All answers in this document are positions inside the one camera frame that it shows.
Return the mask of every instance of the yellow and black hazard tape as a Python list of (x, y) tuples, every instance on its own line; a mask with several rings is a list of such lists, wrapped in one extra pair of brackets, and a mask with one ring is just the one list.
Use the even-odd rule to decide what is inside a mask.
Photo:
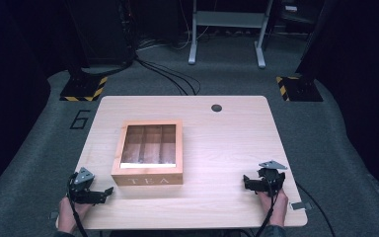
[(290, 98), (288, 97), (287, 90), (284, 86), (283, 79), (291, 79), (291, 80), (297, 80), (298, 77), (276, 77), (276, 83), (278, 83), (279, 92), (281, 93), (282, 99), (284, 101), (290, 101)]
[(90, 97), (78, 97), (78, 96), (60, 96), (60, 101), (96, 101), (98, 98), (100, 98), (100, 95), (103, 93), (104, 86), (106, 85), (107, 82), (107, 77), (104, 77), (101, 79), (97, 90), (95, 91), (93, 96)]

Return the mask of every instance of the black stand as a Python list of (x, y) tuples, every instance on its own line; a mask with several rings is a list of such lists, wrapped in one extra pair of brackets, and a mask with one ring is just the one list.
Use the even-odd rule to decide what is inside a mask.
[(107, 78), (86, 72), (80, 77), (70, 74), (70, 79), (60, 93), (61, 101), (95, 101), (99, 98)]
[(277, 77), (282, 99), (287, 102), (323, 102), (311, 77)]

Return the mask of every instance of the black curtain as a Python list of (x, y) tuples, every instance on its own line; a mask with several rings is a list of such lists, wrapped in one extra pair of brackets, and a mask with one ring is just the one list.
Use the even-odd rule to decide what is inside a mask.
[[(47, 78), (65, 69), (52, 22), (64, 18), (71, 27), (66, 13), (62, 0), (0, 0), (0, 175), (46, 105)], [(80, 45), (74, 31), (66, 35)], [(80, 47), (72, 48), (80, 60)]]
[(349, 140), (379, 181), (379, 1), (327, 0), (326, 7), (297, 71), (332, 92)]

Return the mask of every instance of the human hand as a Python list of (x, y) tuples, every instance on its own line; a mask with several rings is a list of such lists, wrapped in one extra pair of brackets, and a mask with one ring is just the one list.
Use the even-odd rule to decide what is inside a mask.
[[(75, 203), (75, 210), (78, 212), (79, 219), (83, 220), (92, 204)], [(73, 216), (72, 207), (69, 199), (64, 197), (59, 203), (58, 231), (72, 234), (76, 228), (76, 220)]]
[[(267, 195), (267, 193), (258, 192), (258, 196), (260, 197), (261, 204), (263, 206), (263, 210), (267, 213), (270, 209), (271, 199)], [(280, 227), (284, 227), (285, 214), (287, 213), (288, 206), (288, 196), (285, 194), (284, 190), (281, 189), (278, 191), (278, 198), (275, 201), (273, 206), (273, 213), (269, 219), (269, 225), (278, 225)]]

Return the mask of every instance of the wooden box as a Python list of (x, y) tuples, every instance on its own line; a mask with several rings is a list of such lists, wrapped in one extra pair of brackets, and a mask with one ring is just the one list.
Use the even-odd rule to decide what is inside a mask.
[(181, 120), (129, 120), (121, 127), (112, 176), (119, 186), (181, 185)]

